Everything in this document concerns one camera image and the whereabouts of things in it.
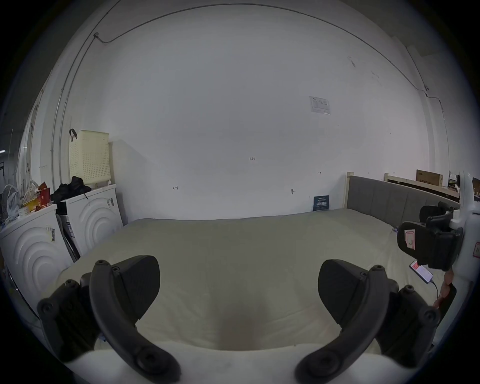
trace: paper notice on wall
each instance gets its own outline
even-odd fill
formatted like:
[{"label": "paper notice on wall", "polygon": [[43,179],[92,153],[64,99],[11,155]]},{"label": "paper notice on wall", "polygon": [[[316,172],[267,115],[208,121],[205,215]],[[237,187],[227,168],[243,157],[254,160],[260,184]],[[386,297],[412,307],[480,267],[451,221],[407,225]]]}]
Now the paper notice on wall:
[{"label": "paper notice on wall", "polygon": [[330,115],[330,104],[328,100],[310,96],[310,103],[312,105],[312,112]]},{"label": "paper notice on wall", "polygon": [[405,243],[407,243],[407,248],[415,249],[415,230],[406,229],[405,230]]}]

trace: black handle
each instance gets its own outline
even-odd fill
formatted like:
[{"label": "black handle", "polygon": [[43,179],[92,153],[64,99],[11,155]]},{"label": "black handle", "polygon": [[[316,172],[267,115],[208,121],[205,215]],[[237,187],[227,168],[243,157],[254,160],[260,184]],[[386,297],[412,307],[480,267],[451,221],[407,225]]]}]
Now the black handle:
[{"label": "black handle", "polygon": [[375,265],[368,271],[362,302],[348,326],[335,340],[300,361],[295,369],[297,381],[327,383],[358,359],[384,322],[389,292],[385,269]]},{"label": "black handle", "polygon": [[78,139],[77,132],[75,132],[75,129],[73,129],[73,128],[70,129],[70,130],[68,131],[68,133],[69,133],[70,137],[72,138],[72,143],[73,143],[73,137],[74,137],[74,136],[75,136],[75,139]]},{"label": "black handle", "polygon": [[107,261],[95,263],[90,277],[90,301],[98,327],[115,352],[139,374],[159,384],[178,381],[180,366],[175,358],[139,334],[122,309],[115,278]]}]

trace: cardboard box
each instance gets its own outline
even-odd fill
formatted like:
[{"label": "cardboard box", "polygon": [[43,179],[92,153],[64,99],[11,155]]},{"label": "cardboard box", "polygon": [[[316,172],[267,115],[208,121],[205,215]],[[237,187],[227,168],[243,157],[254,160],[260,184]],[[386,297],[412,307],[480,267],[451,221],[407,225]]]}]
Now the cardboard box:
[{"label": "cardboard box", "polygon": [[431,185],[436,185],[437,187],[441,187],[444,181],[444,176],[438,173],[428,172],[428,171],[421,171],[417,169],[417,181],[422,183],[427,183]]}]

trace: smartphone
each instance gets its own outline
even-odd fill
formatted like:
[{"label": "smartphone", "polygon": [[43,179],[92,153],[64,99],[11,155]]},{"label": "smartphone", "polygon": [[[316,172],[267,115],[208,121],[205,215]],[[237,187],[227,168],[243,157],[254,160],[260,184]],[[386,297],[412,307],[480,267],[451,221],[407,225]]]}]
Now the smartphone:
[{"label": "smartphone", "polygon": [[410,268],[418,275],[425,283],[430,283],[432,280],[432,273],[423,265],[419,265],[417,260],[410,264]]}]

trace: wooden post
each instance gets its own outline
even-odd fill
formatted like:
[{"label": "wooden post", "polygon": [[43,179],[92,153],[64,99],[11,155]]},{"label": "wooden post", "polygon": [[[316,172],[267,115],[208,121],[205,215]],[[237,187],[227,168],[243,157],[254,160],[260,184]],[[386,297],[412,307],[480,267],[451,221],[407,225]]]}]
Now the wooden post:
[{"label": "wooden post", "polygon": [[348,203],[348,188],[350,186],[350,176],[353,176],[353,172],[347,172],[347,177],[345,178],[345,194],[343,196],[343,207],[347,207]]}]

